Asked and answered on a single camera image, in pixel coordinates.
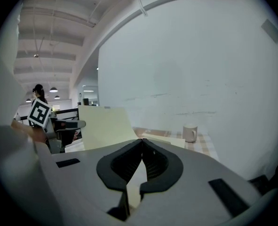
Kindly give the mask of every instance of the paper sheet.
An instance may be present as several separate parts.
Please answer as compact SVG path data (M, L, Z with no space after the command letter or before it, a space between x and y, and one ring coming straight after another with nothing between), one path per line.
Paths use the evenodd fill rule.
M146 133L143 133L142 136L146 139L168 142L171 145L185 148L185 139L179 139L179 138L173 138L173 137L162 137L162 136L156 136L156 135L151 135L151 134L146 134Z
M138 139L124 108L80 105L78 111L79 119L86 122L81 129L86 150Z

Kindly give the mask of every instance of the black slot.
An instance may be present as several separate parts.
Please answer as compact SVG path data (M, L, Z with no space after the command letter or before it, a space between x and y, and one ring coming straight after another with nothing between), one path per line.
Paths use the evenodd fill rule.
M129 217L127 192L122 194L118 207L110 209L107 213L122 221L125 221Z
M76 164L78 162L80 162L80 161L78 159L74 158L74 159L69 159L66 161L59 161L56 164L58 165L59 168L63 168L63 167L67 167L67 166Z
M137 170L142 158L142 140L104 156L97 163L97 174L107 188L126 192L126 184Z
M143 162L147 182L140 186L141 198L146 193L164 192L172 187L183 173L181 159L172 152L143 139Z
M238 216L249 208L224 180L215 179L209 181L209 184L233 217Z

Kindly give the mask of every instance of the black hair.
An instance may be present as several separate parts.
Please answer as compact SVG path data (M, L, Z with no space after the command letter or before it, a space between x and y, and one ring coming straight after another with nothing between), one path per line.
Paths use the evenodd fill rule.
M32 91L33 92L36 91L40 95L40 97L38 97L38 98L42 102L47 103L47 100L45 99L45 91L44 91L43 86L41 84L37 84Z

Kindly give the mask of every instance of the white sleeve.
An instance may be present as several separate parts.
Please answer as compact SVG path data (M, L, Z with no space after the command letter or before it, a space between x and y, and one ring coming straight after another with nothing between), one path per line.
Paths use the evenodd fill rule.
M0 30L0 125L11 125L26 92L13 75L18 51L19 2Z

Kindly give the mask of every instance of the white mug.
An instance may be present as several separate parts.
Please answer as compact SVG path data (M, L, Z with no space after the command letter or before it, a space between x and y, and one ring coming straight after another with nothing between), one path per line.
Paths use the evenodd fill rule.
M193 124L185 124L183 126L183 139L186 142L195 142L197 138L197 126Z

